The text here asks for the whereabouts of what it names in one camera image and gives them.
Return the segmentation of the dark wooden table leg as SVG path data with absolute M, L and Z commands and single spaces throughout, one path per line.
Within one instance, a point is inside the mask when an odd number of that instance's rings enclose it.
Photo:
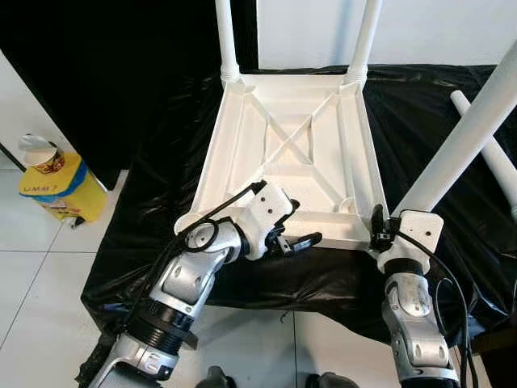
M 174 333 L 177 334 L 178 337 L 182 340 L 182 343 L 185 344 L 186 348 L 189 350 L 197 349 L 197 336 L 195 333 L 191 332 L 191 321 L 185 321 L 181 324 L 173 324 L 171 326 L 174 327 Z

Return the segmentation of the black plastic table sheet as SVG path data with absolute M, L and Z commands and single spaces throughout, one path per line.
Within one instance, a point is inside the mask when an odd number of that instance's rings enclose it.
M 459 115 L 453 91 L 475 99 L 492 65 L 383 64 L 364 88 L 378 170 L 395 206 L 424 170 Z M 174 239 L 209 148 L 223 88 L 218 73 L 167 82 L 156 121 L 133 156 L 125 188 L 99 245 L 81 300 L 103 331 L 113 331 Z M 462 307 L 443 282 L 453 272 L 468 300 L 469 335 L 515 324 L 517 225 L 483 158 L 475 158 L 435 207 L 444 221 L 428 280 L 439 291 L 447 341 L 461 339 Z M 385 343 L 385 275 L 366 251 L 314 247 L 287 258 L 240 261 L 218 272 L 210 306 L 324 314 L 352 332 Z

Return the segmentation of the dark right robot foot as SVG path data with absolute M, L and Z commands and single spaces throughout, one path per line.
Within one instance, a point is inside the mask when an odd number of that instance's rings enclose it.
M 359 385 L 352 381 L 351 378 L 326 372 L 322 374 L 308 374 L 304 388 L 359 388 Z

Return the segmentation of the dark robot foot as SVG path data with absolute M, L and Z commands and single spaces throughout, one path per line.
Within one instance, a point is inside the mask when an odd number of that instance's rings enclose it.
M 304 388 L 359 388 L 359 385 L 352 381 L 351 378 L 326 372 L 322 374 L 308 374 Z
M 207 370 L 207 376 L 197 382 L 195 388 L 237 388 L 237 384 L 220 366 L 212 365 Z

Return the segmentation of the dark left robot foot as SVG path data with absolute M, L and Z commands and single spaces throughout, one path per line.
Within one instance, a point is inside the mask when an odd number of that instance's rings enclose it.
M 212 365 L 207 370 L 207 376 L 197 382 L 195 388 L 237 388 L 237 384 L 220 366 Z

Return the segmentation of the yellow blue cardboard box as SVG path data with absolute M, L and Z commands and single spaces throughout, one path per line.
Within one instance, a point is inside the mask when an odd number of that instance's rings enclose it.
M 81 218 L 97 221 L 107 203 L 107 192 L 77 153 L 56 155 L 26 169 L 19 181 L 19 195 L 62 221 Z

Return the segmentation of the black door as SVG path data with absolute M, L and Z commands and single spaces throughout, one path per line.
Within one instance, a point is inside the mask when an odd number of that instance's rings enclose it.
M 0 0 L 0 54 L 94 170 L 128 166 L 173 82 L 221 67 L 216 0 Z

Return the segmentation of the white brown paper cup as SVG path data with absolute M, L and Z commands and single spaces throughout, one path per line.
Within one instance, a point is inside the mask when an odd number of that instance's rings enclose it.
M 54 174 L 66 165 L 63 151 L 44 137 L 30 133 L 23 134 L 18 146 L 19 150 L 23 151 L 23 161 L 38 173 Z

